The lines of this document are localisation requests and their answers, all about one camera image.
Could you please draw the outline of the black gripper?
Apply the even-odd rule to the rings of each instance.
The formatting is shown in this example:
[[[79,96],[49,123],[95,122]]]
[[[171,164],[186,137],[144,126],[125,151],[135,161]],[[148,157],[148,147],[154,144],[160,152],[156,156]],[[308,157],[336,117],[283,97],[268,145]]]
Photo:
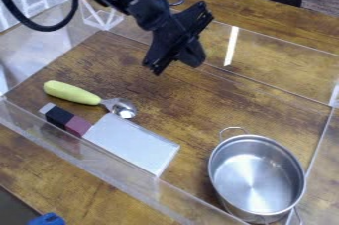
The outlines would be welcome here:
[[[133,0],[128,13],[139,27],[152,32],[143,65],[159,75],[174,61],[196,68],[206,61],[199,36],[214,20],[204,1],[180,13],[172,13],[167,0]]]

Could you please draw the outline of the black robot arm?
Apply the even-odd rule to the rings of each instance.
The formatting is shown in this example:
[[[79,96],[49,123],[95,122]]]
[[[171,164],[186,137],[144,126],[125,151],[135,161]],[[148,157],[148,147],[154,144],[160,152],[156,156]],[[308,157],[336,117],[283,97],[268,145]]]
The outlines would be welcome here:
[[[152,33],[143,65],[155,74],[160,74],[175,61],[182,61],[191,67],[204,63],[207,55],[199,36],[214,16],[203,1],[179,13],[171,11],[168,0],[95,1],[132,16],[140,29]]]

